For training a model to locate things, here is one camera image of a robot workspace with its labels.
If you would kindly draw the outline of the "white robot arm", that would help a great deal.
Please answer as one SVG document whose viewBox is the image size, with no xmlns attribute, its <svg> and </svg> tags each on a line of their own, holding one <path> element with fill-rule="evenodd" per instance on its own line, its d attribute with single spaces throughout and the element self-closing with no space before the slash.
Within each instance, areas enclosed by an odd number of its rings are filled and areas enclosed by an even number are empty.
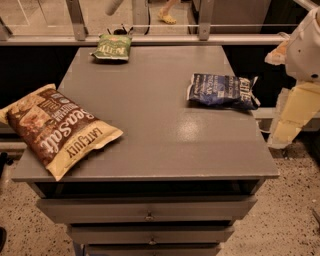
<svg viewBox="0 0 320 256">
<path fill-rule="evenodd" d="M 271 148 L 284 149 L 320 111 L 320 7 L 312 9 L 265 62 L 284 64 L 287 75 L 296 80 L 278 96 L 267 141 Z"/>
</svg>

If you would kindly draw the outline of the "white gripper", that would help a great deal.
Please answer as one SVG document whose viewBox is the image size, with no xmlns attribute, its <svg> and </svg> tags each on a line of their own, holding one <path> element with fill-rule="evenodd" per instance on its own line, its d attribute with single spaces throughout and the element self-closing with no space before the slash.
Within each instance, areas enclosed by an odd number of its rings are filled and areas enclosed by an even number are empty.
<svg viewBox="0 0 320 256">
<path fill-rule="evenodd" d="M 288 40 L 265 57 L 271 65 L 285 63 L 289 76 L 300 80 L 278 95 L 267 145 L 284 149 L 320 111 L 320 29 L 316 19 L 301 23 Z"/>
</svg>

